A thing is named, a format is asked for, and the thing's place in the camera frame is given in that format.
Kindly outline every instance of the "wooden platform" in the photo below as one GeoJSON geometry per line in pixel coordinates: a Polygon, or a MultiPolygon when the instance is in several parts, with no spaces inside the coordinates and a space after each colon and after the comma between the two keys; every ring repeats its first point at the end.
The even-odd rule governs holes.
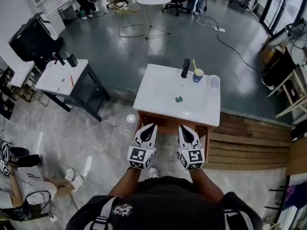
{"type": "Polygon", "coordinates": [[[291,147],[291,129],[221,113],[210,133],[205,169],[265,170],[283,168],[291,147]]]}

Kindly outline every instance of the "toothbrush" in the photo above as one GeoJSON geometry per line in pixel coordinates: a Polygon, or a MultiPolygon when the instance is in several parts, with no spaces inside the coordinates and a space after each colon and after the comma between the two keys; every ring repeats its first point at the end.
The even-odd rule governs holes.
{"type": "Polygon", "coordinates": [[[197,75],[197,68],[196,68],[196,65],[195,65],[195,60],[193,59],[192,61],[193,61],[193,64],[194,64],[195,73],[196,73],[196,75],[197,75]]]}

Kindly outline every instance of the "sink basin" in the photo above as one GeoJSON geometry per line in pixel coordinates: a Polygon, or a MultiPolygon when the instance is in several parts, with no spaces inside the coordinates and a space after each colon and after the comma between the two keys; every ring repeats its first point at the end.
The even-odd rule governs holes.
{"type": "Polygon", "coordinates": [[[198,83],[193,72],[148,64],[133,108],[210,126],[220,121],[220,79],[204,75],[198,83]]]}

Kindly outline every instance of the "red pen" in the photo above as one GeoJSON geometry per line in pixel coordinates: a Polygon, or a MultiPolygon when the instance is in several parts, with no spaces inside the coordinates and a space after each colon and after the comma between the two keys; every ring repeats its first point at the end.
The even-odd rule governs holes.
{"type": "Polygon", "coordinates": [[[73,80],[72,80],[72,75],[71,75],[71,85],[74,86],[74,85],[73,85],[73,80]]]}

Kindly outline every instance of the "gray floor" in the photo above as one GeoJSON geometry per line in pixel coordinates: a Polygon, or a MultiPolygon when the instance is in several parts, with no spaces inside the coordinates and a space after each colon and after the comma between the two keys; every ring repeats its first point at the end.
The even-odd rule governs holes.
{"type": "MultiPolygon", "coordinates": [[[[100,0],[102,15],[106,11],[106,0],[100,0]]],[[[148,23],[146,10],[140,6],[142,18],[148,23]]],[[[103,85],[110,88],[137,91],[147,64],[158,64],[181,68],[184,58],[195,59],[205,74],[215,74],[221,78],[221,108],[223,111],[275,120],[285,104],[285,96],[267,98],[268,89],[261,83],[259,74],[245,65],[239,55],[216,39],[218,32],[211,23],[201,26],[196,16],[175,10],[165,11],[170,35],[146,40],[144,37],[119,38],[120,16],[111,13],[102,17],[82,21],[74,20],[67,24],[61,34],[65,40],[62,52],[68,50],[77,58],[88,59],[103,85]]],[[[208,0],[206,15],[213,17],[226,33],[219,33],[225,43],[241,53],[244,60],[262,71],[259,49],[267,38],[265,30],[251,13],[240,13],[228,7],[226,0],[208,0]]],[[[200,16],[200,23],[205,17],[200,16]]],[[[137,18],[126,17],[126,23],[136,22],[137,18]]],[[[162,26],[162,15],[156,17],[156,24],[162,26]]],[[[139,27],[127,29],[135,35],[139,27]]],[[[290,123],[291,115],[278,121],[290,123]]]]}
{"type": "MultiPolygon", "coordinates": [[[[128,168],[127,153],[136,123],[126,121],[128,114],[136,114],[132,102],[116,100],[106,103],[100,110],[101,123],[81,108],[69,113],[54,102],[48,107],[37,101],[29,104],[19,100],[12,117],[5,121],[2,138],[15,146],[27,147],[32,154],[43,156],[42,174],[46,177],[63,178],[68,167],[83,177],[84,185],[72,193],[78,208],[91,197],[105,195],[118,182],[128,168]]],[[[152,165],[161,175],[172,175],[190,180],[176,157],[176,136],[158,135],[157,153],[152,165]]],[[[229,172],[205,170],[224,193],[234,191],[261,217],[271,214],[265,205],[274,206],[276,193],[269,189],[283,184],[284,169],[267,171],[229,172]]],[[[147,178],[143,171],[141,180],[147,178]]],[[[63,230],[76,212],[71,198],[52,201],[51,213],[58,220],[49,218],[28,222],[12,222],[16,230],[63,230]]]]}

